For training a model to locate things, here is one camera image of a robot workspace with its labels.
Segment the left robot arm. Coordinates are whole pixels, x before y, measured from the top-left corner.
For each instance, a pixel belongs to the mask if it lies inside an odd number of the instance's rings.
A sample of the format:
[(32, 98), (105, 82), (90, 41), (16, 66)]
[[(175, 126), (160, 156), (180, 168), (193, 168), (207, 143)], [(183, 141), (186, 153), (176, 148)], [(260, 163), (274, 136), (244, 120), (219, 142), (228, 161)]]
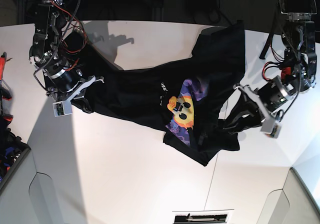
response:
[(278, 0), (271, 30), (259, 58), (271, 50), (275, 61), (264, 64), (261, 72), (266, 84), (251, 89), (236, 84), (240, 97), (224, 121), (224, 130), (239, 133), (259, 127), (277, 138), (287, 110), (298, 95), (316, 85), (316, 27), (312, 17), (318, 13), (316, 0)]

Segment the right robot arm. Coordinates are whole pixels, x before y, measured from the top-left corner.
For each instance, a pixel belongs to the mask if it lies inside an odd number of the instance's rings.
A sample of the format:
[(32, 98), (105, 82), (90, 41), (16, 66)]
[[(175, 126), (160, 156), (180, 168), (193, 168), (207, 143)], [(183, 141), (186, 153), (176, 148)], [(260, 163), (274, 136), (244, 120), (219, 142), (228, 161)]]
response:
[(36, 78), (43, 74), (44, 82), (38, 84), (47, 96), (54, 99), (56, 117), (72, 114), (75, 106), (92, 113), (86, 89), (103, 77), (83, 77), (77, 56), (87, 45), (88, 37), (83, 23), (76, 17), (80, 2), (73, 12), (65, 9), (67, 0), (40, 0), (35, 13), (35, 33), (29, 57), (33, 58)]

